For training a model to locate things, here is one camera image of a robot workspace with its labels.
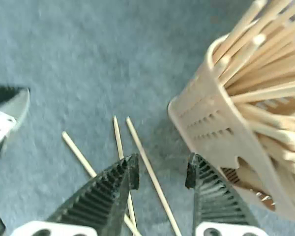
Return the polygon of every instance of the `beige plastic container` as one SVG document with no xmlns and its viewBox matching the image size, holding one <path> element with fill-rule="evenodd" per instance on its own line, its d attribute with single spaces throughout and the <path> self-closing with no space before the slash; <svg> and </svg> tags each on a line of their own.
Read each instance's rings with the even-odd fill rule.
<svg viewBox="0 0 295 236">
<path fill-rule="evenodd" d="M 221 37 L 210 45 L 194 79 L 170 102 L 169 116 L 189 149 L 220 170 L 248 203 L 266 207 L 295 221 L 295 184 L 286 185 L 281 180 L 286 174 L 286 178 L 294 178 L 295 183 L 295 176 L 280 168 L 276 170 L 214 75 L 212 53 L 225 38 Z M 288 107 L 289 100 L 286 100 L 277 101 L 276 109 Z M 295 98 L 291 100 L 290 107 L 295 104 Z M 235 172 L 240 160 L 256 172 L 266 193 L 241 183 Z"/>
</svg>

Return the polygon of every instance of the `ridged rubber surface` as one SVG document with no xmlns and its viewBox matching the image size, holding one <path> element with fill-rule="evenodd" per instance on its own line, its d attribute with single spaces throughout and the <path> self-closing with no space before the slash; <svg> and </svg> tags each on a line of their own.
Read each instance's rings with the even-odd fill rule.
<svg viewBox="0 0 295 236">
<path fill-rule="evenodd" d="M 21 90 L 21 87 L 0 86 L 0 103 L 13 98 Z"/>
<path fill-rule="evenodd" d="M 186 187 L 195 189 L 194 230 L 204 221 L 258 226 L 240 195 L 200 155 L 189 159 Z"/>
<path fill-rule="evenodd" d="M 129 190 L 139 188 L 138 157 L 126 157 L 91 179 L 48 221 L 89 226 L 99 236 L 118 236 Z"/>
</svg>

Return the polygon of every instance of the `gray carpet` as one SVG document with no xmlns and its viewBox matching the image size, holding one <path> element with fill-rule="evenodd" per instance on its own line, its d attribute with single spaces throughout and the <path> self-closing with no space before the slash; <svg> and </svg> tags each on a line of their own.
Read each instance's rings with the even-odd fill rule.
<svg viewBox="0 0 295 236">
<path fill-rule="evenodd" d="M 0 216 L 8 232 L 46 219 L 88 175 L 61 139 L 67 130 L 97 172 L 117 161 L 112 117 L 125 154 L 137 152 L 130 116 L 184 236 L 193 190 L 188 149 L 167 105 L 250 1 L 0 0 L 0 83 L 31 87 L 30 113 L 0 161 Z M 141 162 L 133 202 L 140 232 L 174 235 Z M 270 236 L 295 224 L 252 207 Z M 122 235 L 130 235 L 126 227 Z"/>
</svg>

